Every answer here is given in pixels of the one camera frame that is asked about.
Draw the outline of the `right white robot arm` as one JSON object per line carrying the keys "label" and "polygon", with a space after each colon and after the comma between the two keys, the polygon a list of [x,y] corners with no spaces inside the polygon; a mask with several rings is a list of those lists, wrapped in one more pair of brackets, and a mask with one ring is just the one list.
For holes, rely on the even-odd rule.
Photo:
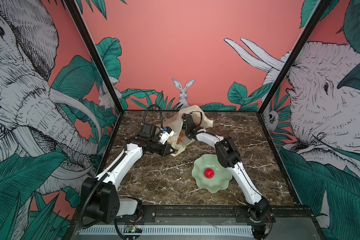
{"label": "right white robot arm", "polygon": [[203,142],[215,149],[220,165],[231,172],[244,193],[251,220],[255,223],[271,222],[271,205],[247,174],[234,140],[231,137],[212,134],[200,126],[193,129],[183,127],[183,129],[187,138]]}

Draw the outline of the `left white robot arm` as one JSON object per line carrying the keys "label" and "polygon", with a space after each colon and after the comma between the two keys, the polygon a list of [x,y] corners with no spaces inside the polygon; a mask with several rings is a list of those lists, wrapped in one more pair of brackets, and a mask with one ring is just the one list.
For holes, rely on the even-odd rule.
{"label": "left white robot arm", "polygon": [[139,200],[120,198],[117,189],[131,167],[145,152],[166,157],[175,152],[168,143],[128,143],[120,155],[95,178],[87,178],[82,184],[78,226],[87,229],[99,222],[111,223],[117,217],[139,218],[142,208]]}

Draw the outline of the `red apple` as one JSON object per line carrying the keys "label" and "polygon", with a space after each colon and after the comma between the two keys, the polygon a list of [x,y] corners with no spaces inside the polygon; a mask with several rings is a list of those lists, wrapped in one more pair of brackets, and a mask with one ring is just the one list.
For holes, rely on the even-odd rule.
{"label": "red apple", "polygon": [[212,179],[215,176],[215,172],[214,172],[213,169],[207,168],[207,169],[204,170],[204,176],[207,179]]}

